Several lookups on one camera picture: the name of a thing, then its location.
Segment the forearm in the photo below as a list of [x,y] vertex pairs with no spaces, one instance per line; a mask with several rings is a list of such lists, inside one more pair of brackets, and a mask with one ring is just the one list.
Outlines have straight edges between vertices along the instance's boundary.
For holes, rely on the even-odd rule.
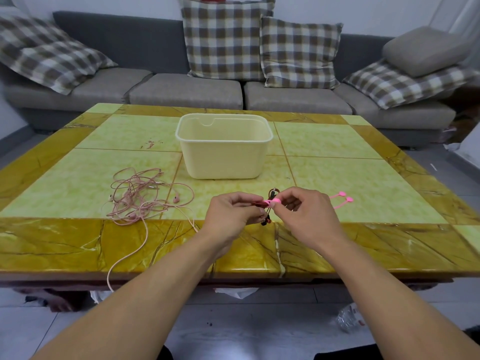
[[344,281],[386,359],[480,358],[477,344],[348,238],[319,253]]
[[33,359],[156,359],[217,253],[212,240],[196,234],[61,332]]

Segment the sofa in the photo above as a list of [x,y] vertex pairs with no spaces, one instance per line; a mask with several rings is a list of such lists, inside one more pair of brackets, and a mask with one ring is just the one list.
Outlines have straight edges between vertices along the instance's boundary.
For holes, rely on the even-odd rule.
[[[434,140],[455,111],[428,100],[381,110],[347,84],[334,90],[265,88],[239,82],[187,76],[183,23],[146,17],[56,11],[57,25],[73,38],[114,60],[118,67],[99,70],[69,95],[17,75],[4,89],[6,99],[37,130],[55,131],[97,103],[247,109],[361,115],[400,146]],[[392,38],[342,34],[333,61],[339,81],[379,60]]]

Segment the checkered throw pillow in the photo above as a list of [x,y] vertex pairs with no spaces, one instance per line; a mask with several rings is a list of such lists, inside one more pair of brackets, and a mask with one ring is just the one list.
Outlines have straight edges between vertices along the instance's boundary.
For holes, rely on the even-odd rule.
[[275,0],[180,0],[189,76],[264,81],[260,66],[260,18]]
[[117,66],[54,23],[19,16],[0,17],[0,62],[62,95],[100,68]]
[[343,24],[297,24],[261,18],[260,60],[265,87],[335,88],[333,59]]
[[461,66],[450,66],[413,78],[385,59],[350,74],[344,83],[369,96],[381,109],[411,104],[453,90],[470,82],[478,72]]

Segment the table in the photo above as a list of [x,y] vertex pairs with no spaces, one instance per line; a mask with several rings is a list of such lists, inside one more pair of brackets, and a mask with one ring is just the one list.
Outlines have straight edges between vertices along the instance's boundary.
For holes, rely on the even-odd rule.
[[[262,174],[189,177],[174,132],[179,117],[194,112],[265,117],[274,139]],[[220,193],[266,196],[272,187],[293,185],[329,195],[345,191],[355,199],[337,211],[347,235],[398,278],[480,276],[480,217],[361,116],[99,103],[0,171],[0,285],[104,288],[111,265],[144,240],[141,222],[117,226],[105,218],[112,175],[130,166],[161,168],[166,181],[189,184],[198,227],[210,198]],[[203,283],[338,278],[273,220],[245,228]],[[147,244],[116,266],[114,283],[143,272],[194,234],[176,210],[147,224]]]

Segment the plastic bottle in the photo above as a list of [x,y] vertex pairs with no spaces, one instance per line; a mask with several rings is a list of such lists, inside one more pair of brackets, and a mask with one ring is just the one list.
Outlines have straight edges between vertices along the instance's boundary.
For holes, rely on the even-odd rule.
[[346,333],[352,333],[359,328],[367,326],[355,303],[349,304],[340,310],[336,318],[336,323],[340,329]]

